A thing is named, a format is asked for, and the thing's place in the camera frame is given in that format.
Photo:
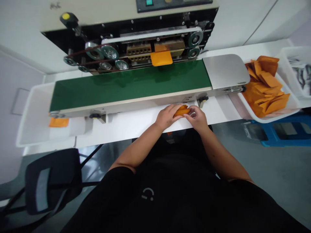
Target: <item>control panel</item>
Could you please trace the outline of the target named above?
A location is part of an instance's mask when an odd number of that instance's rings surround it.
[[[138,13],[211,3],[213,0],[136,0]]]

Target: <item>logo on shirt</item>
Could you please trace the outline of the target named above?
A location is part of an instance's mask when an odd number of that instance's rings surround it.
[[[151,188],[145,188],[143,190],[143,194],[146,194],[146,196],[142,195],[142,198],[147,200],[148,196],[150,196],[150,193],[152,194],[152,196],[154,196],[154,194],[155,194],[154,191]]]

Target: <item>green power switch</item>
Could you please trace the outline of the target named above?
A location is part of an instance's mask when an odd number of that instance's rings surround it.
[[[152,0],[146,0],[146,6],[152,6],[153,2]]]

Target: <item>white table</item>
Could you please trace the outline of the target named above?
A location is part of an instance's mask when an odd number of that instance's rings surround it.
[[[257,57],[260,55],[274,57],[280,52],[282,48],[290,46],[293,46],[292,42],[289,39],[283,39],[255,45],[246,45],[235,48],[209,51],[201,54],[199,59],[203,57],[212,57],[224,54],[236,54],[239,55],[243,61],[248,61],[250,59],[257,59]],[[89,73],[83,73],[80,71],[47,75],[45,77],[45,83],[55,82],[63,79],[85,77],[89,75]],[[108,114],[108,122],[106,124],[101,124],[99,121],[95,120],[93,122],[93,130],[87,132],[84,135],[75,137],[74,145],[73,138],[69,138],[68,141],[63,141],[60,143],[49,143],[40,146],[26,147],[24,155],[53,150],[62,150],[73,147],[82,148],[103,143],[137,138],[152,123],[154,123],[158,112],[164,107],[165,106],[158,106],[137,111]],[[209,98],[209,100],[204,104],[202,110],[206,114],[207,122],[209,124],[217,124],[241,119],[228,95]],[[171,127],[166,129],[164,132],[171,132],[187,128],[191,128],[191,125],[185,118],[182,118],[174,123]]]

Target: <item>yellow knob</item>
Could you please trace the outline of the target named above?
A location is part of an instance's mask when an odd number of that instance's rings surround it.
[[[70,18],[70,15],[68,13],[65,13],[65,14],[62,15],[62,18],[64,20],[68,20]]]

